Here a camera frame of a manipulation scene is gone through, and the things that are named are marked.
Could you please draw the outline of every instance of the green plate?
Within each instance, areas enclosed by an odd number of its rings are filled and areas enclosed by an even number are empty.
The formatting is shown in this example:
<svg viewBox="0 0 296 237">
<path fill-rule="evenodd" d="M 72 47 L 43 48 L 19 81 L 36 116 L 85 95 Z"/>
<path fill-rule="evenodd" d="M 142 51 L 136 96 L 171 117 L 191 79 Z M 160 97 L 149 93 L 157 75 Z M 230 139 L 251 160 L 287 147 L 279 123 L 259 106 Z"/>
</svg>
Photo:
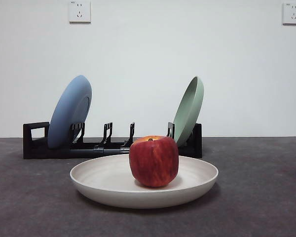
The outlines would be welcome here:
<svg viewBox="0 0 296 237">
<path fill-rule="evenodd" d="M 173 121 L 174 140 L 178 147 L 184 145 L 192 133 L 202 107 L 203 97 L 203 82 L 199 77 L 194 77 L 184 93 Z"/>
</svg>

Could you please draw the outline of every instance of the dish rack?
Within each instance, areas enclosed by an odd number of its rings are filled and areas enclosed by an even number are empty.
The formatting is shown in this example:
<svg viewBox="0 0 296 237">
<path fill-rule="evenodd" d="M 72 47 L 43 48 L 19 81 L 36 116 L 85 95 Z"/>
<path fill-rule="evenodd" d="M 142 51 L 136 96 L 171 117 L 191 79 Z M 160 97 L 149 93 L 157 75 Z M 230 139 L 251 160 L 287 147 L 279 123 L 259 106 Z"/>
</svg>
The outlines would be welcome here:
<svg viewBox="0 0 296 237">
<path fill-rule="evenodd" d="M 33 139 L 32 130 L 44 128 L 44 137 Z M 103 156 L 128 154 L 134 141 L 135 123 L 130 124 L 127 140 L 112 142 L 113 123 L 104 124 L 103 138 L 100 142 L 84 141 L 85 123 L 75 123 L 70 126 L 70 134 L 65 145 L 50 149 L 47 145 L 49 122 L 27 123 L 23 125 L 23 158 L 98 158 Z M 74 139 L 74 134 L 81 135 Z M 167 136 L 174 138 L 175 124 L 168 123 Z M 178 147 L 179 155 L 202 158 L 202 124 L 196 123 L 193 131 L 184 145 Z"/>
</svg>

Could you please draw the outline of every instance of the wall socket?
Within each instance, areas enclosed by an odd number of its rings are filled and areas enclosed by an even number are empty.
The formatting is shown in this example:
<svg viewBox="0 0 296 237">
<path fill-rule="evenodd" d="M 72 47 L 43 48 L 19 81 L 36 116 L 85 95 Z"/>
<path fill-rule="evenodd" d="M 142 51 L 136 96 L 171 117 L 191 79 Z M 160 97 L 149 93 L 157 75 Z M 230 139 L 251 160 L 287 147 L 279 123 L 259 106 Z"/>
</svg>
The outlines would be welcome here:
<svg viewBox="0 0 296 237">
<path fill-rule="evenodd" d="M 70 1 L 69 2 L 70 23 L 91 23 L 91 2 Z"/>
<path fill-rule="evenodd" d="M 296 2 L 283 3 L 283 25 L 296 25 Z"/>
</svg>

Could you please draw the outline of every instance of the apple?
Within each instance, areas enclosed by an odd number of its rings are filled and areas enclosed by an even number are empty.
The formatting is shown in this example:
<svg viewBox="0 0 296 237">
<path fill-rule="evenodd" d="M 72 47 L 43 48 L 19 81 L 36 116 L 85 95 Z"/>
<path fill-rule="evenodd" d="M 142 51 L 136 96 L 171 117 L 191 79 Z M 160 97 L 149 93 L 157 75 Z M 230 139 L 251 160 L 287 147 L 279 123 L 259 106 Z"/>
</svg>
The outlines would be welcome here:
<svg viewBox="0 0 296 237">
<path fill-rule="evenodd" d="M 178 174 L 179 151 L 171 137 L 146 136 L 129 150 L 129 164 L 137 181 L 148 187 L 169 184 Z"/>
</svg>

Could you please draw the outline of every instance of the plate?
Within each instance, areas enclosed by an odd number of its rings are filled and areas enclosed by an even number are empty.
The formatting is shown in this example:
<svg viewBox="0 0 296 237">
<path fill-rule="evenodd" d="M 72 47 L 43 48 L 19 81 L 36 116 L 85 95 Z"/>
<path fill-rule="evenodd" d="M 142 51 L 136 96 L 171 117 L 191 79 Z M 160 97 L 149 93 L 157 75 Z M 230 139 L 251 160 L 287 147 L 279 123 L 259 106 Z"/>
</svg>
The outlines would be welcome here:
<svg viewBox="0 0 296 237">
<path fill-rule="evenodd" d="M 70 126 L 85 122 L 92 98 L 92 89 L 87 78 L 75 77 L 61 95 L 50 121 L 47 143 L 51 149 L 70 143 Z"/>
<path fill-rule="evenodd" d="M 148 188 L 133 177 L 128 154 L 91 159 L 70 171 L 74 186 L 84 196 L 125 208 L 162 208 L 195 200 L 212 188 L 217 176 L 212 164 L 179 156 L 176 178 L 162 188 Z"/>
<path fill-rule="evenodd" d="M 174 140 L 178 147 L 187 141 L 202 107 L 204 85 L 199 77 L 194 77 L 188 85 L 174 117 Z"/>
</svg>

